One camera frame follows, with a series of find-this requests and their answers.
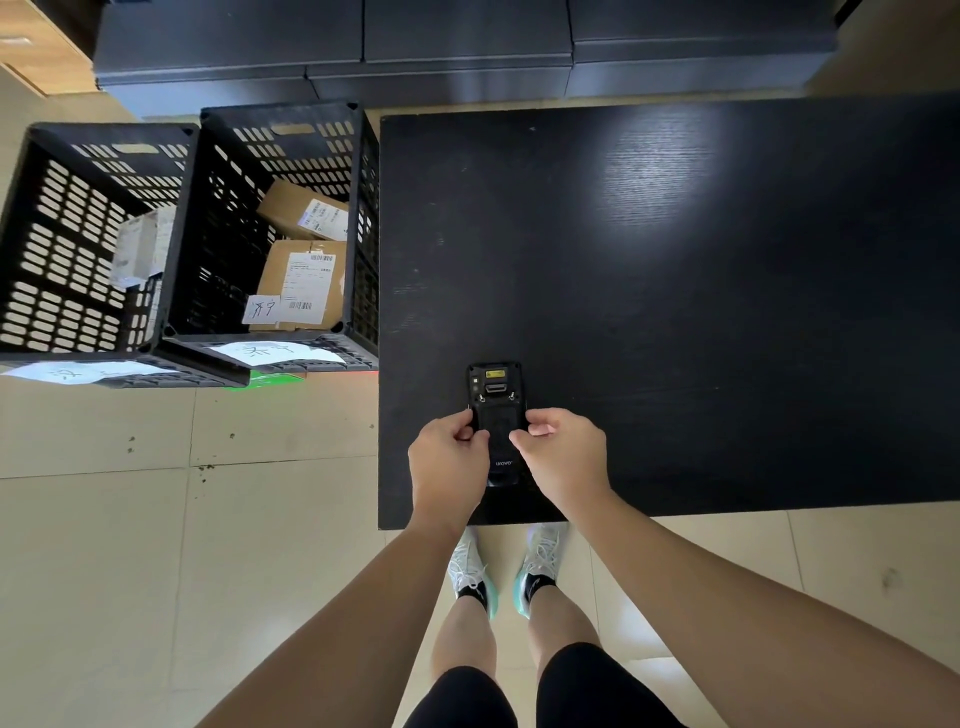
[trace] person's left hand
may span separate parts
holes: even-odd
[[[490,472],[487,430],[474,432],[469,409],[434,420],[407,450],[414,486],[410,523],[443,527],[460,538]]]

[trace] crate handle hole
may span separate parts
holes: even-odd
[[[158,155],[160,153],[153,144],[113,144],[112,147],[122,155]]]
[[[313,133],[316,130],[313,124],[274,124],[270,130],[280,136],[290,136],[293,134]]]

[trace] white sneaker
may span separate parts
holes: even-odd
[[[560,573],[569,523],[538,523],[527,532],[527,554],[514,581],[514,606],[530,618],[530,602],[525,596],[532,576],[549,576],[554,581]]]
[[[480,558],[476,528],[473,526],[467,526],[457,547],[453,549],[450,563],[446,567],[446,575],[450,577],[455,595],[459,595],[465,587],[476,589],[483,584],[487,591],[487,614],[490,615],[490,619],[493,619],[497,606],[496,587],[487,576],[487,568],[483,564],[483,559]]]

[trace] sock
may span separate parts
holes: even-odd
[[[527,579],[526,586],[523,588],[523,597],[527,600],[527,604],[530,603],[530,600],[534,598],[534,594],[537,593],[537,589],[540,587],[555,587],[557,582],[551,579],[546,574],[538,573],[533,574]]]
[[[476,588],[473,587],[464,587],[459,592],[457,592],[457,598],[461,596],[473,596],[480,600],[480,603],[483,604],[484,612],[488,612],[487,609],[487,585],[482,581],[477,584]]]

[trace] black shorts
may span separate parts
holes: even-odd
[[[683,728],[660,699],[595,644],[570,644],[547,663],[537,688],[537,728]],[[406,728],[516,728],[507,696],[476,667],[455,667],[434,683]]]

